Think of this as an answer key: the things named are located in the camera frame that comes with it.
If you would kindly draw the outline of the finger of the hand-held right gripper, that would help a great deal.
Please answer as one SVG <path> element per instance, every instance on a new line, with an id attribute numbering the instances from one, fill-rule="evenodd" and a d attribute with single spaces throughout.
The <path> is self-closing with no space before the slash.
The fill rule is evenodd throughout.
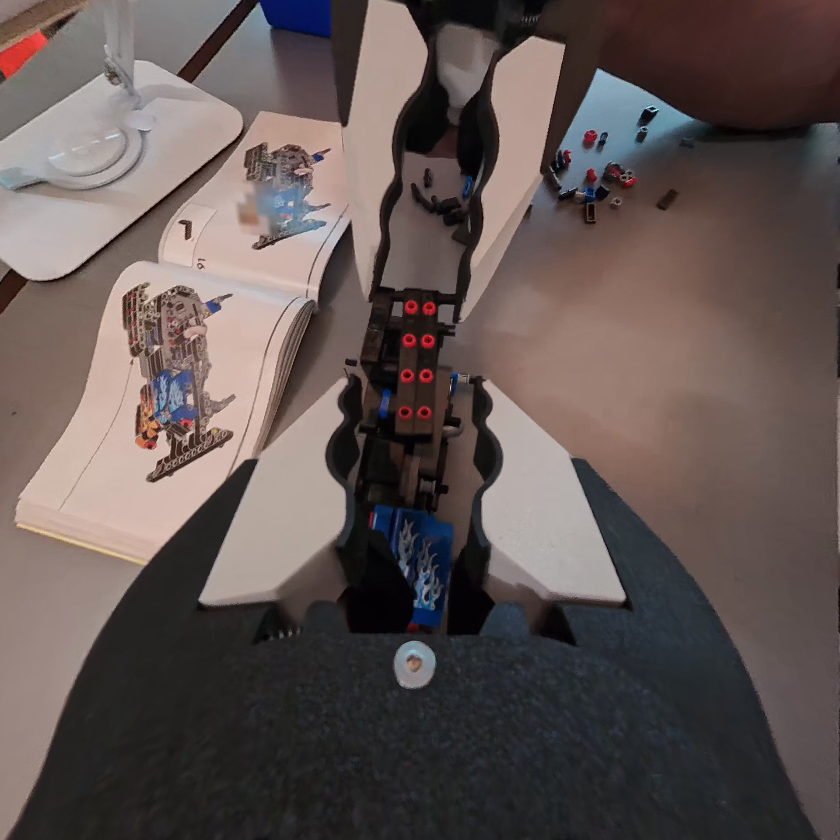
<path id="1" fill-rule="evenodd" d="M 382 280 L 390 217 L 403 188 L 400 130 L 432 69 L 430 47 L 408 7 L 367 4 L 353 84 L 344 163 L 355 265 L 365 299 Z"/>
<path id="2" fill-rule="evenodd" d="M 479 91 L 482 157 L 458 264 L 455 320 L 468 317 L 505 255 L 542 179 L 565 45 L 533 36 L 495 57 Z"/>

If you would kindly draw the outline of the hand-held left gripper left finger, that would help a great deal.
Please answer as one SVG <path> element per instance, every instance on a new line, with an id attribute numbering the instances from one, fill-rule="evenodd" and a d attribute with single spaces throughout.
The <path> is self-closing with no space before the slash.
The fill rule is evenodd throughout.
<path id="1" fill-rule="evenodd" d="M 200 594 L 202 606 L 336 602 L 347 581 L 335 549 L 346 490 L 327 450 L 345 418 L 337 381 L 259 456 Z"/>

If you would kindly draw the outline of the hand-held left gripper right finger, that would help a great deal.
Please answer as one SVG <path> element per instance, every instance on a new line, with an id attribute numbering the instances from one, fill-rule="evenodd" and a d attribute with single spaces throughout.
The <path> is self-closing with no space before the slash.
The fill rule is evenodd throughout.
<path id="1" fill-rule="evenodd" d="M 621 606 L 626 594 L 568 451 L 475 379 L 471 584 L 496 600 Z"/>

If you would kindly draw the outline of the scatter of small lego pins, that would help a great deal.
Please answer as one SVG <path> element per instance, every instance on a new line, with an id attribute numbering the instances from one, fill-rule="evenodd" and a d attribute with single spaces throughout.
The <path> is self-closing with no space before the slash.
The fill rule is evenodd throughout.
<path id="1" fill-rule="evenodd" d="M 421 185 L 412 182 L 409 190 L 415 204 L 419 205 L 427 214 L 438 217 L 448 228 L 455 228 L 467 221 L 468 204 L 474 184 L 475 179 L 471 175 L 466 175 L 459 194 L 440 198 L 429 192 L 434 186 L 434 174 L 429 168 L 426 168 L 423 171 Z"/>

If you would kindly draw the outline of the blue and black lego truck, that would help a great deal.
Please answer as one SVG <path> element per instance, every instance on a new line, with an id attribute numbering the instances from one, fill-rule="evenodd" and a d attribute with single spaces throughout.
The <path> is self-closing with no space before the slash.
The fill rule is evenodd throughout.
<path id="1" fill-rule="evenodd" d="M 449 439 L 461 432 L 453 408 L 459 376 L 439 356 L 452 376 L 444 424 L 431 442 L 398 438 L 388 413 L 405 291 L 384 288 L 372 296 L 359 359 L 364 389 L 356 427 L 360 460 L 353 490 L 358 526 L 352 554 L 358 570 L 345 595 L 350 630 L 361 634 L 429 633 L 440 627 L 454 554 L 454 527 L 441 521 L 437 512 L 441 496 L 448 492 Z M 441 309 L 454 302 L 452 296 L 440 294 Z M 441 320 L 441 309 L 445 340 L 455 327 Z"/>

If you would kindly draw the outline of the lego instruction booklet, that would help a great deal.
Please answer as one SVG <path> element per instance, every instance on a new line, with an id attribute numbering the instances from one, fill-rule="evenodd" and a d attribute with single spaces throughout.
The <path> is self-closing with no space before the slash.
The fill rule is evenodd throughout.
<path id="1" fill-rule="evenodd" d="M 85 391 L 15 523 L 150 560 L 263 448 L 350 222 L 339 122 L 260 112 L 129 266 Z"/>

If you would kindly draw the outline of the black lego beams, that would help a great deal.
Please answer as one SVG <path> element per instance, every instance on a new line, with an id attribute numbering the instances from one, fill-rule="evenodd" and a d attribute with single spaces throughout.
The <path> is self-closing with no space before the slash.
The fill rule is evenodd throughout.
<path id="1" fill-rule="evenodd" d="M 403 293 L 388 402 L 388 414 L 400 439 L 429 443 L 444 424 L 452 374 L 439 361 L 446 334 L 439 320 L 443 304 L 444 297 L 435 290 Z"/>

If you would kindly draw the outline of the person's right forearm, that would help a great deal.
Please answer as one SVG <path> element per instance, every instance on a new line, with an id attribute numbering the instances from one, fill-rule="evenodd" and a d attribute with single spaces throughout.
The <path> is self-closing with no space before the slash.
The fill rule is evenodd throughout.
<path id="1" fill-rule="evenodd" d="M 722 127 L 836 123 L 839 2 L 604 2 L 600 68 Z"/>

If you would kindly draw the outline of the scatter of small lego bricks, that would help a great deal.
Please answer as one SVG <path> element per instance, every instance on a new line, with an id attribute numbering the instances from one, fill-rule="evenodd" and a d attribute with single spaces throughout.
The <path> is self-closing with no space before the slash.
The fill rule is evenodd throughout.
<path id="1" fill-rule="evenodd" d="M 644 145 L 651 136 L 650 126 L 661 113 L 657 106 L 644 108 L 633 124 L 633 146 Z M 676 141 L 676 148 L 692 150 L 700 141 L 699 132 L 681 133 Z M 586 154 L 603 155 L 606 146 L 611 142 L 609 130 L 599 131 L 597 127 L 587 128 L 581 133 L 581 152 Z M 580 206 L 581 218 L 585 224 L 595 224 L 598 219 L 598 207 L 618 210 L 625 204 L 626 195 L 637 189 L 639 176 L 636 169 L 625 165 L 621 160 L 607 160 L 597 165 L 587 165 L 585 171 L 578 175 L 575 166 L 580 168 L 579 162 L 574 162 L 574 151 L 571 141 L 564 140 L 549 158 L 548 170 L 543 179 L 547 187 L 555 195 L 557 204 L 573 203 Z M 670 187 L 662 195 L 656 195 L 654 206 L 661 212 L 667 212 L 678 198 L 680 190 Z"/>

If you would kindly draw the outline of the blue plastic bin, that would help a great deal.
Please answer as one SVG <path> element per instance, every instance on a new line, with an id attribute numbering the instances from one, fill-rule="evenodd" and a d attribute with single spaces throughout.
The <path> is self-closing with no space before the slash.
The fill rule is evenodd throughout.
<path id="1" fill-rule="evenodd" d="M 267 24 L 278 30 L 329 38 L 330 1 L 259 1 Z"/>

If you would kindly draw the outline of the white and wood document stand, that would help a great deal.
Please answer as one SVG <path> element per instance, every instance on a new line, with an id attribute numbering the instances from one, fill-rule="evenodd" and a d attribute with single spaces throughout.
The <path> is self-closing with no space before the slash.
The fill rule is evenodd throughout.
<path id="1" fill-rule="evenodd" d="M 105 2 L 102 72 L 2 138 L 1 258 L 62 278 L 240 134 L 226 103 L 137 60 L 133 2 Z"/>

